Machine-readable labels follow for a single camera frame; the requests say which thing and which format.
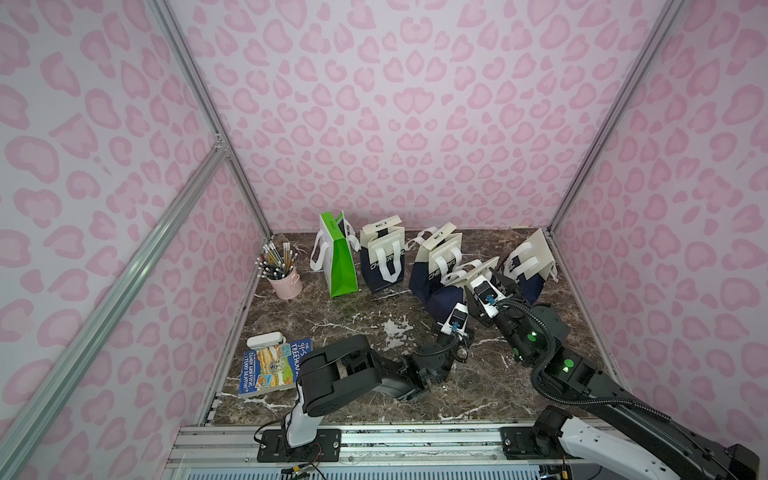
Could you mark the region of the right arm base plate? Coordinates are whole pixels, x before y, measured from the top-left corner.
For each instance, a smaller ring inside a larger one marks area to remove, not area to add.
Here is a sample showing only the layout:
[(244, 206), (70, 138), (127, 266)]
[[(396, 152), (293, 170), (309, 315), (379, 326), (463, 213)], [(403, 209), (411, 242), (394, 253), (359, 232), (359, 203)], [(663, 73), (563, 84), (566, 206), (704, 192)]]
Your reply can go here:
[(560, 443), (564, 421), (537, 420), (529, 427), (502, 427), (500, 429), (502, 453), (507, 460), (570, 460)]

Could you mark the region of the beige navy bag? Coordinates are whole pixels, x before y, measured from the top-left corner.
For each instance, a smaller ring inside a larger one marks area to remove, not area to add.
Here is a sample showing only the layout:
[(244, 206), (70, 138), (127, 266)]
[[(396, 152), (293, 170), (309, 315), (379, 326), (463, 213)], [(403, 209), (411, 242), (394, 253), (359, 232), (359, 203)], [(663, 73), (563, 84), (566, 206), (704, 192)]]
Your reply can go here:
[(491, 269), (496, 268), (498, 263), (499, 257), (496, 256), (486, 261), (475, 259), (456, 265), (446, 279), (438, 283), (437, 290), (426, 303), (426, 311), (436, 323), (443, 323), (457, 303), (464, 303), (464, 288), (479, 277), (490, 280)]
[(404, 279), (406, 241), (401, 223), (401, 218), (394, 215), (361, 229), (361, 272), (372, 293)]
[(516, 282), (530, 304), (538, 300), (548, 280), (559, 281), (556, 261), (542, 229), (536, 230), (506, 257), (502, 272)]
[(441, 281), (462, 262), (462, 233), (448, 222), (440, 228), (429, 227), (406, 242), (406, 250), (416, 250), (409, 288), (414, 296), (426, 304), (440, 289)]

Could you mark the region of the green white takeout bag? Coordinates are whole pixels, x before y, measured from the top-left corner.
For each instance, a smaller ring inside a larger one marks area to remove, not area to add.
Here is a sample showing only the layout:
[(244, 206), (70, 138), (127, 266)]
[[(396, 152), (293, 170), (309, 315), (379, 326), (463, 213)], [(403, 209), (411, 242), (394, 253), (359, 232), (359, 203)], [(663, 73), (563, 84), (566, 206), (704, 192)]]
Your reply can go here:
[(331, 298), (358, 291), (353, 254), (360, 243), (344, 213), (320, 215), (320, 229), (310, 255), (309, 267), (324, 274)]

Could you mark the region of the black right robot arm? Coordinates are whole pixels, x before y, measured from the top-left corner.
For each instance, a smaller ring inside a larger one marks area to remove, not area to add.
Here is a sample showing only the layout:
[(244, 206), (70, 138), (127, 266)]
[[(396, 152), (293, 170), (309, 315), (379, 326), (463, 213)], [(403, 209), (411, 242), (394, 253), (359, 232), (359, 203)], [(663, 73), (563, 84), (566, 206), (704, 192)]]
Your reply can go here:
[(759, 457), (681, 426), (565, 346), (567, 326), (548, 305), (484, 277), (464, 288), (469, 313), (494, 325), (534, 389), (550, 400), (528, 431), (502, 433), (509, 459), (580, 458), (626, 479), (755, 479)]

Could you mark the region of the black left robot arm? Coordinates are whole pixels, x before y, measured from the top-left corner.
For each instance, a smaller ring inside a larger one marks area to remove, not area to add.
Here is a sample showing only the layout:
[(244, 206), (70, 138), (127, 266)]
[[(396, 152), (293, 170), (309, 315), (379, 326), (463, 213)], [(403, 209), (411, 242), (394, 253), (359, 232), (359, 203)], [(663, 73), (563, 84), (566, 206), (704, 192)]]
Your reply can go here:
[(297, 402), (283, 421), (286, 447), (312, 443), (325, 416), (369, 392), (401, 402), (420, 399), (433, 383), (447, 380), (453, 364), (463, 359), (459, 350), (466, 344), (457, 331), (440, 333), (436, 341), (391, 360), (358, 334), (305, 355), (295, 382)]

